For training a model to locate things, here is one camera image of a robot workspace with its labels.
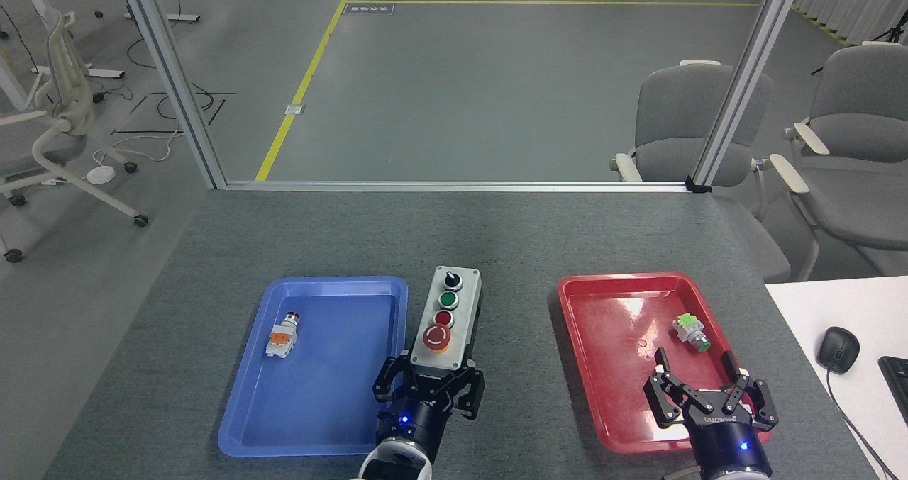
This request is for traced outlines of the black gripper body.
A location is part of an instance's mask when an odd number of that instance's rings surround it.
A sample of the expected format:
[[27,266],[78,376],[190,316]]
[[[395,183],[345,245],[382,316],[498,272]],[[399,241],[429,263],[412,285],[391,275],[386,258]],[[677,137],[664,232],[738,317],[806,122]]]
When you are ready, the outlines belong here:
[[450,389],[431,389],[426,395],[405,386],[386,392],[376,387],[376,401],[390,403],[377,415],[376,442],[412,442],[434,461],[454,406]]
[[748,406],[717,390],[696,390],[683,403],[702,479],[768,479],[773,471]]

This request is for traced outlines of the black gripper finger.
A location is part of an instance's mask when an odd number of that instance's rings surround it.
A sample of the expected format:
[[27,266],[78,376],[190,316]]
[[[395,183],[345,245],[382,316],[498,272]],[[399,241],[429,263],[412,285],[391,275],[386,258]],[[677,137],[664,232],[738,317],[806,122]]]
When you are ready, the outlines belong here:
[[400,399],[417,399],[418,380],[413,370],[410,354],[387,357],[372,385],[373,396],[378,403],[389,403]]
[[685,401],[700,409],[702,413],[707,413],[707,400],[698,390],[691,389],[672,373],[664,347],[656,350],[655,363],[656,367],[646,380],[644,393],[659,428],[669,428],[677,424]]
[[469,359],[465,366],[447,374],[438,387],[438,408],[446,413],[458,410],[467,420],[476,420],[485,390],[483,371]]
[[722,357],[727,382],[719,395],[719,426],[739,435],[770,432],[779,423],[766,380],[741,367],[732,351]]

